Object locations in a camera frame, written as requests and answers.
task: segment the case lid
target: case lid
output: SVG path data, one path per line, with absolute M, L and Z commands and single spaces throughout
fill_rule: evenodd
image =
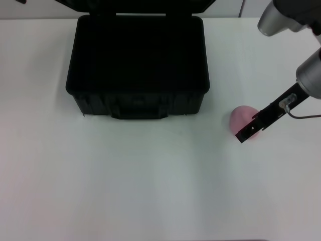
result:
M 215 0 L 56 0 L 84 13 L 167 14 L 204 12 Z

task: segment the cable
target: cable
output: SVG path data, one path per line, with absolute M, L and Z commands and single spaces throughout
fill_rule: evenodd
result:
M 294 116 L 290 112 L 288 112 L 289 116 L 291 116 L 294 119 L 309 119 L 309 118 L 318 118 L 321 117 L 321 114 L 317 115 L 307 115 L 307 116 Z

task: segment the black case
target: black case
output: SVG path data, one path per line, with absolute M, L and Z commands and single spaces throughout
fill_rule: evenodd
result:
M 66 89 L 84 114 L 196 114 L 210 88 L 203 21 L 215 0 L 58 0 L 78 20 Z M 117 16 L 165 13 L 166 16 Z

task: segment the pink object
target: pink object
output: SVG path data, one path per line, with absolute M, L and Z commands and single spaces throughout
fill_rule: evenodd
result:
M 236 135 L 240 130 L 242 130 L 253 120 L 252 117 L 258 112 L 259 111 L 257 109 L 245 105 L 235 108 L 230 116 L 230 130 L 232 134 Z M 258 134 L 259 132 L 254 134 L 251 138 L 256 137 Z

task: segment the case handle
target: case handle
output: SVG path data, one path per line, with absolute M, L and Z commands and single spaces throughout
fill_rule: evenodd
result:
M 162 119 L 169 116 L 168 106 L 162 105 L 152 109 L 125 110 L 119 106 L 111 108 L 110 115 L 117 119 Z

